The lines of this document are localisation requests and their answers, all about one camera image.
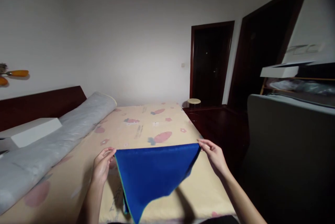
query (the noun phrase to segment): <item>dark doorway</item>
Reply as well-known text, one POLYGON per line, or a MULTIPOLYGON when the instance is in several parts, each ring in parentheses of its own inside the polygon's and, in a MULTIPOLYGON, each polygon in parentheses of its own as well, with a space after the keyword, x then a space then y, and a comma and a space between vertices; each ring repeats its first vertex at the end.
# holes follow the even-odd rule
POLYGON ((228 106, 247 110, 250 94, 259 94, 263 67, 284 58, 304 0, 272 0, 242 20, 228 106))
POLYGON ((222 104, 234 21, 192 26, 190 98, 222 104))

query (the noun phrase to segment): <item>white box on shelf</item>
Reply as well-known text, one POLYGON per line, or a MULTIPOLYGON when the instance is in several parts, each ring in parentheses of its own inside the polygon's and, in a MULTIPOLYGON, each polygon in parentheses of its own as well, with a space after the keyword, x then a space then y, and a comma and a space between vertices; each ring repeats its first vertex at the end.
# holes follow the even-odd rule
POLYGON ((295 77, 298 73, 299 66, 312 63, 308 62, 295 62, 295 63, 283 63, 262 68, 261 77, 273 77, 273 78, 288 78, 295 77))
POLYGON ((0 132, 0 151, 25 147, 62 126, 58 118, 39 118, 0 132))

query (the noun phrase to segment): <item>blue towel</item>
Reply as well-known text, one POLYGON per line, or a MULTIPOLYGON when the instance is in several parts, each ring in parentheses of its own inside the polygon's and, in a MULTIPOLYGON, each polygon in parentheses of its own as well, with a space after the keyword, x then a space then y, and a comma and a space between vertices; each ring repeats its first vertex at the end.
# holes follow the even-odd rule
POLYGON ((117 150, 125 213, 135 224, 152 200, 170 195, 190 175, 199 152, 198 144, 117 150))

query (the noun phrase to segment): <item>dark red headboard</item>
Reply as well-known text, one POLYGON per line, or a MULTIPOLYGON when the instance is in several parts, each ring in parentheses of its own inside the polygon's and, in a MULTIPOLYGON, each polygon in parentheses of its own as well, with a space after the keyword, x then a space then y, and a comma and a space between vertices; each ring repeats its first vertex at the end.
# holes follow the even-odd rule
POLYGON ((61 117, 86 100, 80 86, 0 101, 0 131, 41 117, 61 117))

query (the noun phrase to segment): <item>round stool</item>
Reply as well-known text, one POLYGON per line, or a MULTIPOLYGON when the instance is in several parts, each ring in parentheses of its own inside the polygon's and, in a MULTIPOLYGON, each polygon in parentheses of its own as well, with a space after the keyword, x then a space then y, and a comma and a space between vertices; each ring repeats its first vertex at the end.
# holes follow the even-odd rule
POLYGON ((200 104, 200 107, 201 107, 201 101, 197 98, 190 98, 187 100, 187 102, 188 102, 188 107, 190 104, 194 104, 194 107, 196 104, 200 104))

